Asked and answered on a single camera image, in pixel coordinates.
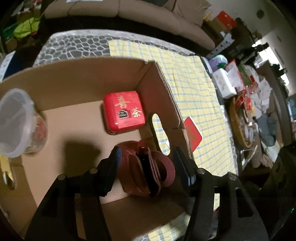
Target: packaging box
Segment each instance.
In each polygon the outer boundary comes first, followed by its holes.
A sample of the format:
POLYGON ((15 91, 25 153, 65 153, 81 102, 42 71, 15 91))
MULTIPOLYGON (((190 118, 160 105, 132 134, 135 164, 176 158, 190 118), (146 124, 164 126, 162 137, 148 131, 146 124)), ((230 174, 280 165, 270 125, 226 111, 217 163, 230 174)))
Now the packaging box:
POLYGON ((224 99, 229 99, 230 97, 237 94, 235 88, 231 85, 228 79, 227 72, 224 69, 216 70, 213 73, 213 77, 224 99))
POLYGON ((146 119, 136 91, 110 93, 104 97, 104 118, 110 134, 141 128, 146 119))
MULTIPOLYGON (((60 61, 10 76, 0 84, 0 97, 12 88, 23 89, 30 95, 48 125, 47 143, 40 152, 12 159, 15 190, 0 182, 0 205, 22 236, 59 174, 82 175, 123 141, 145 139, 151 150, 160 150, 152 124, 155 113, 169 139, 169 157, 172 149, 180 146, 188 158, 193 158, 180 112, 157 63, 106 57, 60 61), (140 96, 145 126, 109 135, 103 125, 103 97, 133 90, 140 96)), ((171 190, 181 191, 178 179, 171 190)), ((100 200, 114 241, 133 240, 184 211, 169 199, 127 197, 118 180, 100 200)), ((83 231, 79 231, 82 225, 79 217, 78 214, 78 232, 85 238, 83 231)))
POLYGON ((224 11, 221 11, 216 18, 229 30, 237 26, 236 21, 224 11))

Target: paper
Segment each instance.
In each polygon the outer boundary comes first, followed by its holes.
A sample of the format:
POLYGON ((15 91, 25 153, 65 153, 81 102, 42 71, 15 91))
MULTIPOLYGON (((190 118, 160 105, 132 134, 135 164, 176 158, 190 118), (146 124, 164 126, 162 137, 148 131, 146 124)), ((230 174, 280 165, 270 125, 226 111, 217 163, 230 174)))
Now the paper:
POLYGON ((165 144, 167 144, 168 148, 170 148, 170 142, 168 139, 165 141, 165 144))
POLYGON ((236 91, 242 91, 244 88, 244 84, 239 74, 239 70, 235 63, 235 60, 231 61, 228 65, 226 65, 225 70, 227 71, 228 79, 231 85, 236 88, 236 91))
POLYGON ((251 99, 255 102, 255 104, 261 104, 261 100, 257 93, 251 94, 251 99))
POLYGON ((10 63, 12 57, 14 56, 14 54, 15 54, 15 51, 13 51, 5 56, 5 59, 3 60, 1 66, 0 66, 0 82, 2 82, 5 72, 8 68, 9 63, 10 63))
POLYGON ((269 99, 265 99, 261 102, 261 105, 268 105, 269 106, 269 99))

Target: red tin box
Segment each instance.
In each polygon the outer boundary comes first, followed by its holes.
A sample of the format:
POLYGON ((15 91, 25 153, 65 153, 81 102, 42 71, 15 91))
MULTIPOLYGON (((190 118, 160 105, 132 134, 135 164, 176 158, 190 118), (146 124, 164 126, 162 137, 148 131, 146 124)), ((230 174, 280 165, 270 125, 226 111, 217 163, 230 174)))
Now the red tin box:
POLYGON ((136 91, 110 93, 104 97, 107 129, 111 134, 139 129, 145 115, 136 91))

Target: red envelope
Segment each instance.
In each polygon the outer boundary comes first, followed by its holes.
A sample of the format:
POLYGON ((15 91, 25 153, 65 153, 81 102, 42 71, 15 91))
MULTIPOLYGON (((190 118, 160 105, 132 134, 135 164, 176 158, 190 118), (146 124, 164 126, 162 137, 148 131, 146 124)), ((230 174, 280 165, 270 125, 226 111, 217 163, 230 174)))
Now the red envelope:
POLYGON ((188 116, 186 118, 186 120, 184 121, 184 125, 189 137, 191 150, 195 151, 195 149, 198 147, 198 145, 203 139, 202 133, 199 131, 197 125, 195 124, 191 116, 188 116))

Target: yellow plaid tablecloth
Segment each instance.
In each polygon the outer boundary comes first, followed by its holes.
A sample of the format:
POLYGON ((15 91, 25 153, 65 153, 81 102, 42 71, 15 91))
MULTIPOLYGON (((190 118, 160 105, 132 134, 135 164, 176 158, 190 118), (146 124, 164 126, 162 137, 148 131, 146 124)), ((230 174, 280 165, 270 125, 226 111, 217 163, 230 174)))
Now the yellow plaid tablecloth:
MULTIPOLYGON (((235 173, 231 143, 226 130, 223 113, 217 100, 214 84, 208 76, 200 57, 182 56, 170 50, 123 40, 109 41, 110 55, 156 61, 162 69, 183 120, 191 116, 202 132, 203 140, 193 152, 198 167, 213 175, 235 173)), ((167 136, 160 120, 154 116, 153 125, 159 146, 164 154, 169 153, 165 143, 167 136)), ((219 206, 215 195, 214 208, 219 206)), ((148 234, 151 241, 176 240, 186 230, 190 216, 182 214, 167 225, 148 234)))

